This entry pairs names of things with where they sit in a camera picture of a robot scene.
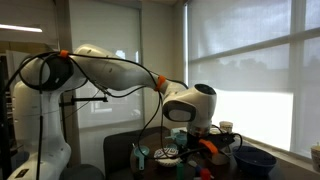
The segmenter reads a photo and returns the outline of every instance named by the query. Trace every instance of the table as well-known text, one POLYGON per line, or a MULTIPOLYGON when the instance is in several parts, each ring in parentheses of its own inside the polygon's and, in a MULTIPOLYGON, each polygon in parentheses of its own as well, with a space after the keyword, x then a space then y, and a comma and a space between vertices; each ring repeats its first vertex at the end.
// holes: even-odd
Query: table
MULTIPOLYGON (((173 143, 172 139, 165 139, 164 137, 169 136, 169 131, 164 131, 162 134, 163 146, 166 144, 173 143)), ((161 148, 160 143, 160 133, 154 133, 150 136, 145 137, 140 140, 140 146, 145 145, 149 147, 150 153, 149 157, 153 157, 154 152, 161 148)), ((234 142, 230 147, 239 145, 239 142, 234 142)), ((269 176, 267 177, 256 177, 250 175, 246 172, 238 169, 236 161, 233 157, 230 158, 230 162, 225 165, 214 165, 210 161, 200 157, 198 153, 189 155, 187 161, 184 162, 184 179, 193 180, 195 177, 195 169, 187 164, 189 160, 195 160, 202 167, 208 168, 211 174, 214 176, 215 180, 231 180, 231 179, 266 179, 266 180, 282 180, 285 179, 281 173, 280 167, 278 164, 271 170, 269 176)), ((135 179, 146 179, 146 180, 176 180, 176 167, 163 167, 159 165, 153 159, 145 160, 145 169, 139 170, 138 168, 138 159, 135 157, 133 152, 130 156, 130 166, 131 171, 135 179)))

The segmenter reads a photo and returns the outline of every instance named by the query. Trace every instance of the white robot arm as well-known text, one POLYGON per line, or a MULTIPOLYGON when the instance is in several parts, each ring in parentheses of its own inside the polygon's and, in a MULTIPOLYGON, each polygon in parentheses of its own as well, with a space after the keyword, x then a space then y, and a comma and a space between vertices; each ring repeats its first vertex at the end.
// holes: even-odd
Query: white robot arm
POLYGON ((88 44, 80 46, 74 54, 48 53, 23 64, 22 82, 14 89, 13 116, 16 139, 30 153, 30 158, 9 179, 36 177, 40 115, 43 137, 38 177, 59 178, 71 154, 60 128, 59 97, 87 80, 102 91, 121 91, 139 85, 160 91, 164 95, 163 114, 169 120, 189 122, 187 131, 195 137, 209 133, 216 93, 207 85, 197 84, 187 89, 181 83, 166 80, 139 64, 88 44))

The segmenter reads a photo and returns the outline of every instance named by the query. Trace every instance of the chair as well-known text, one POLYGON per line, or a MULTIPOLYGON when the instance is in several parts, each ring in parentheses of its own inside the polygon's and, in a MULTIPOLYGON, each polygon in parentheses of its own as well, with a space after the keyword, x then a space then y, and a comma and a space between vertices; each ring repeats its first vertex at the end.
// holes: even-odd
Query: chair
MULTIPOLYGON (((141 138, 160 132, 161 127, 147 128, 141 138)), ((132 143, 138 142, 141 130, 124 132, 107 136, 103 142, 105 177, 107 180, 113 179, 134 179, 130 169, 130 154, 133 149, 132 143)))

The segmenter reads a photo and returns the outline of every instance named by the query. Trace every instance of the blue bowl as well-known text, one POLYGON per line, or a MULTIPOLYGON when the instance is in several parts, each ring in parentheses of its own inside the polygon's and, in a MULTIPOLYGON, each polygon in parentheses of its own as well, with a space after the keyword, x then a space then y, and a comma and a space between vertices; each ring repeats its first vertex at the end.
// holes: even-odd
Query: blue bowl
POLYGON ((237 151, 239 146, 233 147, 233 156, 237 162, 238 167, 250 174, 256 176, 267 176, 272 168, 276 165, 277 159, 255 147, 242 146, 237 151))

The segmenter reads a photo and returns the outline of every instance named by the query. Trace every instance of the ceiling light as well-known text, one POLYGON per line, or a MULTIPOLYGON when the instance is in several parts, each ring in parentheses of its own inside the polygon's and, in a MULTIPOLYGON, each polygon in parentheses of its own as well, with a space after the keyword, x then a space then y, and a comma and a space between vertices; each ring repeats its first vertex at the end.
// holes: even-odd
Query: ceiling light
POLYGON ((42 32, 40 28, 31 28, 31 27, 23 27, 23 26, 12 26, 12 25, 5 25, 0 24, 1 29, 11 29, 11 30, 18 30, 18 31, 31 31, 31 32, 42 32))

